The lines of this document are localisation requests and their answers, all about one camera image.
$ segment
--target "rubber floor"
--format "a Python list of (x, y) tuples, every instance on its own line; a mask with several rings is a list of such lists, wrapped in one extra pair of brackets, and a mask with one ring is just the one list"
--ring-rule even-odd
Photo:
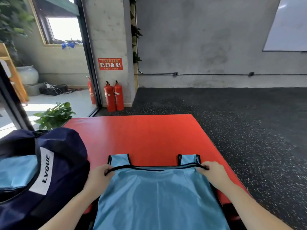
[(307, 229), (307, 88), (139, 88), (105, 115), (192, 114), (251, 195)]

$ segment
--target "red sign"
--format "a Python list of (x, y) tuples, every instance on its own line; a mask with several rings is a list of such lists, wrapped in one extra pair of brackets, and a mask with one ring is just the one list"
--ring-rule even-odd
[(121, 58), (98, 58), (100, 70), (122, 70)]

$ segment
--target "red fire extinguisher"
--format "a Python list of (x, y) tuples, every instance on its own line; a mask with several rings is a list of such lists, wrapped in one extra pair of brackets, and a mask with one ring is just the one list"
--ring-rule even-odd
[(113, 87), (107, 81), (104, 87), (104, 93), (106, 95), (106, 105), (108, 107), (108, 112), (116, 111)]
[(115, 94), (115, 101), (116, 101), (116, 109), (118, 111), (124, 110), (124, 98), (122, 96), (122, 86), (115, 81), (114, 85), (114, 94)]
[(90, 77), (87, 77), (87, 78), (88, 78), (87, 86), (88, 86), (88, 90), (90, 91), (91, 101), (92, 101), (92, 104), (96, 105), (93, 84), (92, 84), (91, 78)]

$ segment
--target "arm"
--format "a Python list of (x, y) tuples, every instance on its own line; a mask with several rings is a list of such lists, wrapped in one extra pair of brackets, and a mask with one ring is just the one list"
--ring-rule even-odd
[(241, 187), (234, 184), (228, 177), (224, 166), (217, 162), (208, 161), (202, 163), (202, 166), (209, 167), (209, 170), (201, 168), (197, 170), (205, 175), (215, 188), (229, 198), (248, 230), (292, 230), (292, 228), (259, 205)]
[(114, 175), (114, 172), (104, 175), (110, 168), (102, 165), (92, 170), (83, 190), (39, 230), (74, 230), (88, 206), (105, 192)]

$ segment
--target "white ceramic pot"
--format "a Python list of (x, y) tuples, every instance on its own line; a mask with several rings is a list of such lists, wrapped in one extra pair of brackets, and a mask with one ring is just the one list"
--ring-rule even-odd
[(38, 83), (38, 71), (30, 66), (16, 67), (23, 85), (34, 85)]

